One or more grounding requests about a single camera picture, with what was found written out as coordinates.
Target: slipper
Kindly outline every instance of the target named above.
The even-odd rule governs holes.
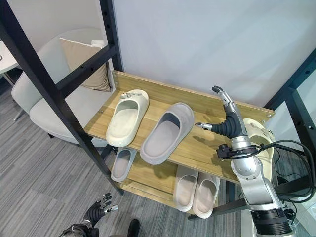
[[[250,139],[250,142],[252,145],[259,146],[260,144],[270,144],[272,142],[275,142],[275,138],[272,133],[267,131],[264,126],[257,122],[256,120],[253,120],[251,118],[244,118],[243,122],[245,124],[248,137]],[[258,155],[256,155],[257,158],[260,159],[262,165],[263,165],[263,175],[265,178],[271,180],[272,179],[272,158],[274,154],[274,148],[268,148],[262,152],[260,152]]]
[[[118,149],[111,172],[111,178],[114,181],[121,182],[127,178],[136,153],[136,150],[127,147]]]
[[[143,90],[131,90],[121,95],[106,133],[107,142],[114,147],[130,144],[148,108],[149,97]]]
[[[206,219],[212,214],[221,179],[210,174],[199,173],[193,200],[193,212]]]
[[[193,204],[198,181],[198,171],[178,165],[173,201],[179,211],[189,211]]]
[[[192,109],[184,103],[171,105],[144,141],[140,156],[149,164],[163,163],[194,124]]]

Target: black metal frame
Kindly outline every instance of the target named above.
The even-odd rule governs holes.
[[[0,4],[0,31],[1,39],[49,106],[96,163],[113,187],[120,194],[123,194],[123,190],[111,179],[110,170],[91,142],[92,137],[85,133],[83,127],[65,101],[65,98],[71,92],[109,59],[112,59],[115,70],[123,71],[112,0],[100,0],[100,4],[103,19],[106,22],[109,45],[68,74],[56,85],[33,49],[6,0],[1,0]]]
[[[109,182],[120,194],[123,194],[123,190],[118,188],[117,184],[110,178],[111,172],[103,161],[104,157],[113,150],[113,147],[108,145],[100,155],[91,142],[92,137],[85,133],[65,101],[65,98],[70,93],[72,93],[82,82],[109,59],[112,59],[113,68],[115,70],[123,71],[112,0],[100,0],[100,6],[108,45],[72,71],[56,85],[33,49],[6,0],[1,0],[0,4],[0,30],[2,40],[37,90],[41,93],[63,124],[69,129],[71,134],[76,138],[81,147],[96,163],[103,174],[105,174]],[[311,150],[314,159],[316,154],[315,126],[296,89],[309,74],[315,70],[315,68],[316,49],[275,94],[275,96],[265,105],[265,108],[275,110],[283,101],[286,102],[299,138],[301,142]],[[303,177],[279,185],[276,187],[276,191],[279,193],[305,192],[308,186],[308,182],[304,182],[305,180],[306,177]],[[226,199],[228,202],[225,205],[214,208],[212,216],[247,209],[243,198],[235,200],[234,184],[226,182],[226,187]],[[197,218],[197,216],[191,215],[189,220],[195,218]]]

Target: white wall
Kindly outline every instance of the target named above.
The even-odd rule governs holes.
[[[316,70],[310,74],[297,90],[314,125],[316,125]],[[300,141],[285,102],[276,109],[276,114],[265,124],[265,127],[273,132],[276,140],[291,139]],[[292,143],[284,143],[283,145],[303,150],[300,146]]]
[[[65,31],[100,28],[94,1],[90,0],[8,0],[34,49],[39,50]]]
[[[116,0],[125,71],[263,106],[316,47],[314,0]]]

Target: black shoe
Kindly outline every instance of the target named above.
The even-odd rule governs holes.
[[[128,227],[127,237],[138,237],[140,230],[140,222],[137,219],[133,219]]]

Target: wooden shelf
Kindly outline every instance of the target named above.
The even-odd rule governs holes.
[[[150,98],[149,107],[139,126],[135,139],[128,145],[136,150],[140,149],[146,137],[150,134],[159,120],[161,114],[171,104],[176,102],[182,101],[190,105],[194,110],[195,122],[221,123],[225,120],[223,103],[218,97],[188,91],[183,88],[174,88],[170,85],[142,79],[121,72],[114,72],[114,79],[117,85],[117,90],[102,106],[100,109],[102,112],[97,113],[84,128],[86,133],[93,137],[105,140],[108,124],[111,121],[115,106],[120,100],[120,95],[136,88],[145,90]],[[273,115],[274,113],[271,110],[244,103],[237,104],[239,105],[244,118],[253,119],[255,117],[257,120],[258,118],[259,120],[268,120],[267,115]],[[222,117],[214,115],[217,111]],[[168,158],[168,161],[238,183],[237,177],[231,169],[230,161],[220,161],[217,157],[216,149],[219,145],[224,143],[229,144],[229,139],[194,126]]]
[[[141,121],[137,134],[128,146],[139,151],[161,114],[172,104],[183,102],[194,111],[195,122],[221,123],[225,120],[223,103],[217,96],[152,81],[121,72],[113,72],[116,91],[110,96],[99,112],[85,126],[87,134],[105,140],[120,95],[133,89],[143,89],[150,98],[149,107]],[[271,110],[236,102],[244,118],[267,121],[274,112]],[[230,143],[224,136],[193,127],[167,161],[160,165],[144,162],[139,153],[131,170],[120,187],[151,200],[174,207],[173,189],[177,165],[183,165],[200,172],[209,173],[238,183],[231,169],[230,161],[220,161],[216,149]]]
[[[114,159],[109,161],[109,169],[112,169],[113,163]],[[175,208],[173,190],[177,167],[176,164],[167,161],[159,165],[148,164],[137,152],[128,177],[119,186],[129,192]]]

